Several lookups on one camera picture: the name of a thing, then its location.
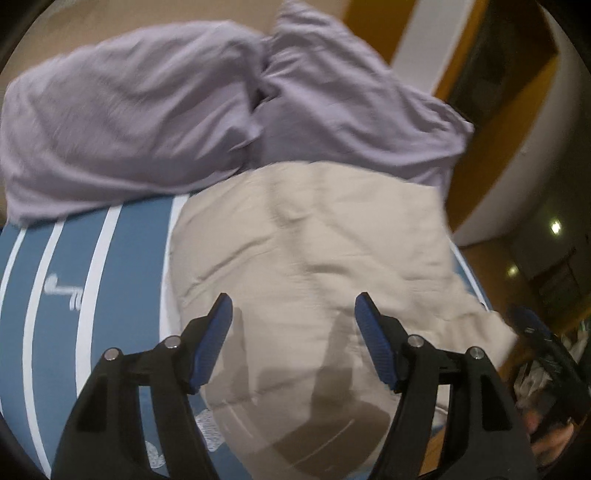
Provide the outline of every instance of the blue mattress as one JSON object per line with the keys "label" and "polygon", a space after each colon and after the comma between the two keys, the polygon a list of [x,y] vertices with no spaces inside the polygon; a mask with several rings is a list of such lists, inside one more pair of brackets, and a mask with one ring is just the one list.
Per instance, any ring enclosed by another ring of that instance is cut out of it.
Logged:
{"label": "blue mattress", "polygon": [[[162,197],[0,236],[0,402],[6,422],[49,476],[77,393],[101,354],[153,348],[178,333],[166,282],[170,231],[186,196]],[[489,308],[455,245],[456,271]],[[140,390],[152,468],[166,475],[147,388]],[[197,424],[222,480],[248,479],[199,395]]]}

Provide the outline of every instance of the lavender pillow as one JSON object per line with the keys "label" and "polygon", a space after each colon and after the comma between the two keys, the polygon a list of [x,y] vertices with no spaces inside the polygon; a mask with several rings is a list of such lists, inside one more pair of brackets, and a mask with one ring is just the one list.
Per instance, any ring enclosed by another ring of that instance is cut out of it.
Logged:
{"label": "lavender pillow", "polygon": [[9,220],[21,225],[202,189],[246,163],[265,61],[232,22],[143,28],[15,79],[0,125]]}
{"label": "lavender pillow", "polygon": [[439,187],[472,134],[449,105],[402,85],[389,65],[337,19],[285,1],[268,41],[263,125],[253,167],[334,161]]}

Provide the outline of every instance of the cream cloth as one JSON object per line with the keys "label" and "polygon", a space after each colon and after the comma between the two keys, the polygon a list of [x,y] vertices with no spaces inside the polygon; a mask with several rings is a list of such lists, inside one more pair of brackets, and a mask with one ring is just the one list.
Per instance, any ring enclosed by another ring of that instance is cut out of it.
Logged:
{"label": "cream cloth", "polygon": [[[344,478],[376,459],[398,397],[353,316],[367,291],[438,348],[515,336],[453,272],[437,190],[332,163],[279,163],[192,197],[171,240],[183,324],[220,292],[235,316],[204,396],[255,479]],[[441,395],[440,408],[447,407]]]}

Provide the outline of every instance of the blue gripper pad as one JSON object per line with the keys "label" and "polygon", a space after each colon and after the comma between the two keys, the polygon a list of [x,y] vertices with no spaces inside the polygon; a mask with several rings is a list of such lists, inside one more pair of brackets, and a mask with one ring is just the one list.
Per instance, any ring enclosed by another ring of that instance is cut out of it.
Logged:
{"label": "blue gripper pad", "polygon": [[508,309],[507,316],[513,321],[520,333],[523,333],[526,328],[533,328],[540,331],[546,338],[552,337],[552,332],[548,326],[529,308],[513,305]]}
{"label": "blue gripper pad", "polygon": [[398,384],[398,375],[394,365],[394,352],[378,323],[376,315],[379,315],[379,312],[370,302],[371,299],[366,293],[357,296],[355,299],[355,320],[357,320],[357,325],[359,325],[359,330],[361,330],[379,379],[389,386],[390,390],[395,390]]}
{"label": "blue gripper pad", "polygon": [[214,308],[208,315],[210,321],[207,331],[195,350],[193,375],[190,381],[191,387],[195,390],[199,390],[201,385],[209,382],[232,324],[233,306],[232,299],[228,295],[223,295]]}

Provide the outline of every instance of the ceiling light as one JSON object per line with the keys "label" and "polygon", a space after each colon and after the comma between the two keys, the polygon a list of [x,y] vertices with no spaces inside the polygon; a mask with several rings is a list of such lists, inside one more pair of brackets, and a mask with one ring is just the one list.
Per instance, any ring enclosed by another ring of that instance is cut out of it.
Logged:
{"label": "ceiling light", "polygon": [[507,276],[509,278],[516,277],[518,273],[519,273],[519,268],[517,268],[517,265],[511,265],[509,267],[509,269],[507,270]]}
{"label": "ceiling light", "polygon": [[558,235],[562,230],[562,224],[558,220],[553,220],[550,224],[550,230],[552,230],[553,234]]}

